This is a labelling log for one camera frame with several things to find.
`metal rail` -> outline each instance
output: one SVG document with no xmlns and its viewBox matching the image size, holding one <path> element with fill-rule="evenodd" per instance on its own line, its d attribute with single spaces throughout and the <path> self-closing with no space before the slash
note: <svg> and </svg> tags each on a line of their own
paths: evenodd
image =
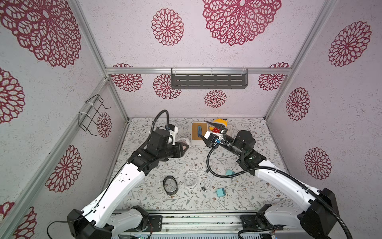
<svg viewBox="0 0 382 239">
<path fill-rule="evenodd" d="M 106 67 L 108 74 L 244 74 L 242 67 Z M 248 74 L 289 74 L 291 68 L 252 67 Z"/>
</svg>

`white cable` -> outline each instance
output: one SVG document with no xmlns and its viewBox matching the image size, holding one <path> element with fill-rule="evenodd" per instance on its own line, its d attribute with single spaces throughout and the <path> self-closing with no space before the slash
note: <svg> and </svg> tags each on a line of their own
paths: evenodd
<svg viewBox="0 0 382 239">
<path fill-rule="evenodd" d="M 185 175 L 185 186 L 188 189 L 194 189 L 197 185 L 197 175 L 195 171 L 188 171 Z"/>
</svg>

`red floral pattern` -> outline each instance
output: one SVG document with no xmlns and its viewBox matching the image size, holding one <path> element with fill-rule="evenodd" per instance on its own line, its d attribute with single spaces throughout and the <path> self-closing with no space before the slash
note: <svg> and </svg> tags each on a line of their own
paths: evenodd
<svg viewBox="0 0 382 239">
<path fill-rule="evenodd" d="M 310 99 L 308 91 L 304 88 L 298 87 L 289 94 L 289 97 L 286 101 L 286 112 L 288 116 L 298 121 L 305 117 L 306 113 L 308 113 L 308 109 L 310 106 Z"/>
<path fill-rule="evenodd" d="M 343 67 L 354 62 L 362 55 L 370 41 L 370 26 L 358 21 L 340 31 L 329 49 L 329 61 L 332 65 Z"/>
<path fill-rule="evenodd" d="M 278 62 L 270 67 L 290 67 L 288 63 Z M 285 75 L 283 74 L 261 74 L 259 78 L 259 86 L 261 89 L 271 91 L 277 89 L 283 81 Z"/>
<path fill-rule="evenodd" d="M 172 9 L 163 8 L 157 11 L 151 24 L 155 38 L 165 46 L 173 46 L 183 37 L 182 19 Z"/>
<path fill-rule="evenodd" d="M 102 112 L 97 119 L 97 130 L 102 138 L 106 138 L 112 131 L 112 120 L 106 112 Z"/>
<path fill-rule="evenodd" d="M 329 155 L 320 148 L 311 148 L 305 155 L 305 167 L 315 179 L 326 179 L 332 172 L 332 162 Z"/>
<path fill-rule="evenodd" d="M 79 58 L 81 34 L 65 0 L 0 0 L 0 20 L 38 60 L 65 68 Z"/>
<path fill-rule="evenodd" d="M 63 192 L 68 190 L 81 172 L 81 161 L 78 150 L 73 145 L 70 145 L 66 150 L 66 154 L 62 156 L 54 172 L 45 183 L 49 191 Z"/>
<path fill-rule="evenodd" d="M 220 90 L 213 90 L 207 93 L 204 97 L 204 102 L 211 108 L 217 108 L 222 106 L 227 99 L 226 94 Z"/>
<path fill-rule="evenodd" d="M 152 84 L 154 91 L 163 99 L 174 99 L 180 95 L 181 89 L 173 89 L 171 87 L 171 76 L 169 74 L 162 74 L 154 79 Z"/>
<path fill-rule="evenodd" d="M 34 229 L 37 225 L 36 216 L 34 207 L 30 207 L 29 213 L 24 216 L 23 221 L 14 232 L 13 239 L 30 239 L 34 235 Z"/>
<path fill-rule="evenodd" d="M 3 205 L 0 205 L 0 222 L 5 218 L 14 204 L 14 202 L 6 202 Z"/>
<path fill-rule="evenodd" d="M 128 64 L 118 63 L 113 67 L 132 67 Z M 113 82 L 120 89 L 125 91 L 137 91 L 142 87 L 142 76 L 141 74 L 115 74 L 110 75 Z"/>
<path fill-rule="evenodd" d="M 243 45 L 264 32 L 281 0 L 203 0 L 206 28 L 220 43 Z"/>
<path fill-rule="evenodd" d="M 6 202 L 0 205 L 0 222 L 5 218 L 14 204 L 14 202 Z M 24 216 L 21 224 L 13 233 L 13 239 L 30 239 L 34 235 L 34 229 L 37 225 L 36 216 L 37 214 L 34 212 L 34 207 L 30 207 L 28 214 Z"/>
<path fill-rule="evenodd" d="M 24 99 L 18 80 L 0 68 L 0 124 L 18 117 L 23 111 Z"/>
</svg>

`wooden board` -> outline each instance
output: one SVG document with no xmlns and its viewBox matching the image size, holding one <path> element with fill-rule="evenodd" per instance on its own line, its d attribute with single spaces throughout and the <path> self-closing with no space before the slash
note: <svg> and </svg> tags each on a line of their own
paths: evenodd
<svg viewBox="0 0 382 239">
<path fill-rule="evenodd" d="M 197 127 L 202 127 L 202 135 L 204 136 L 207 132 L 207 123 L 205 122 L 192 122 L 192 131 L 191 131 L 191 139 L 192 140 L 202 140 L 197 136 Z"/>
</svg>

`black cable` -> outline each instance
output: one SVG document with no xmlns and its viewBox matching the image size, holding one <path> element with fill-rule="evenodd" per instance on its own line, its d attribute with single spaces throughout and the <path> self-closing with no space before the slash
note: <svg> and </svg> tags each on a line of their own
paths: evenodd
<svg viewBox="0 0 382 239">
<path fill-rule="evenodd" d="M 238 232 L 238 237 L 239 237 L 240 239 L 244 239 L 244 238 L 240 235 L 241 233 L 269 231 L 269 230 L 277 229 L 277 228 L 282 227 L 282 226 L 284 226 L 284 225 L 275 225 L 275 226 L 270 227 L 270 228 L 257 229 L 257 230 L 241 230 L 241 231 Z"/>
<path fill-rule="evenodd" d="M 281 171 L 281 170 L 277 170 L 276 168 L 274 167 L 268 167 L 268 166 L 258 166 L 258 167 L 254 167 L 254 168 L 251 168 L 251 169 L 247 169 L 247 170 L 243 170 L 241 172 L 237 172 L 235 174 L 232 174 L 232 175 L 219 175 L 217 173 L 215 173 L 211 167 L 210 167 L 210 156 L 212 154 L 212 152 L 217 149 L 219 147 L 219 144 L 217 143 L 216 145 L 214 145 L 211 150 L 208 152 L 208 155 L 207 155 L 207 168 L 208 170 L 216 177 L 219 177 L 219 178 L 232 178 L 232 177 L 236 177 L 236 176 L 239 176 L 239 175 L 242 175 L 242 174 L 245 174 L 246 172 L 249 172 L 249 171 L 252 171 L 252 170 L 258 170 L 258 169 L 266 169 L 266 170 L 271 170 L 271 171 L 277 171 L 276 173 L 279 173 L 281 175 L 284 175 L 285 177 L 289 178 L 290 180 L 292 180 L 293 182 L 295 182 L 297 185 L 299 185 L 302 189 L 304 189 L 306 192 L 308 192 L 309 194 L 313 195 L 316 200 L 332 215 L 335 217 L 335 219 L 337 220 L 337 222 L 340 224 L 340 226 L 342 227 L 345 235 L 346 235 L 346 238 L 347 239 L 352 239 L 353 237 L 351 236 L 351 233 L 348 229 L 348 227 L 346 226 L 345 222 L 340 218 L 339 214 L 334 211 L 334 209 L 327 203 L 325 202 L 322 198 L 320 198 L 317 194 L 315 194 L 312 190 L 310 190 L 307 186 L 305 186 L 305 184 L 303 184 L 302 182 L 300 182 L 299 180 L 297 180 L 296 178 L 294 178 L 293 176 L 287 174 L 286 172 L 284 171 Z"/>
</svg>

